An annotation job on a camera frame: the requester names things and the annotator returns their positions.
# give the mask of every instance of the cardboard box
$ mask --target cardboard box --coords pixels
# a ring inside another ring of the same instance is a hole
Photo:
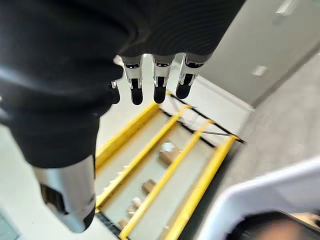
[[[121,229],[124,229],[128,223],[126,220],[120,220],[118,224],[121,226]]]
[[[180,149],[171,141],[166,141],[161,145],[159,158],[170,165],[180,154]]]
[[[132,206],[129,206],[127,209],[126,209],[126,214],[128,214],[128,216],[130,218],[132,218],[134,215],[135,215],[136,211],[134,210],[134,208]]]
[[[152,179],[149,179],[142,185],[142,189],[148,194],[152,191],[155,185],[156,185],[156,182],[153,181]]]
[[[133,202],[133,205],[138,209],[140,208],[143,200],[139,196],[136,196],[132,199],[132,202]]]

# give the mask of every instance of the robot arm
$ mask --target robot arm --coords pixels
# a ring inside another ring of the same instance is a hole
[[[188,96],[244,0],[15,0],[0,4],[0,121],[39,182],[48,208],[73,232],[95,212],[99,119],[125,75],[136,105],[142,55],[152,54],[161,103],[176,53],[176,95]]]

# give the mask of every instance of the gray carpet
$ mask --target gray carpet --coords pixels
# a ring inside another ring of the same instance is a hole
[[[315,55],[251,114],[247,140],[218,192],[320,154],[320,55]]]

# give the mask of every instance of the black fingertip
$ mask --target black fingertip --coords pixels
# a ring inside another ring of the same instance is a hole
[[[87,228],[89,228],[89,226],[91,225],[92,221],[94,220],[95,210],[96,210],[96,208],[94,207],[94,208],[91,210],[91,212],[88,214],[88,216],[86,216],[86,217],[83,219],[84,231],[87,230]]]
[[[158,86],[154,87],[153,99],[157,104],[164,102],[166,98],[166,87]]]
[[[131,89],[131,100],[134,105],[140,105],[143,101],[142,88]]]
[[[179,98],[179,99],[185,99],[186,97],[188,97],[189,93],[190,93],[190,89],[191,86],[188,85],[181,85],[178,82],[178,85],[176,87],[175,90],[175,95]]]
[[[117,104],[120,102],[120,93],[118,86],[115,87],[115,89],[112,89],[112,95],[113,95],[113,104]]]

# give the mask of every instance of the white container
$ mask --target white container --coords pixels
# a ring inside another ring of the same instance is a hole
[[[228,188],[213,204],[197,240],[224,240],[248,214],[320,210],[320,158]]]

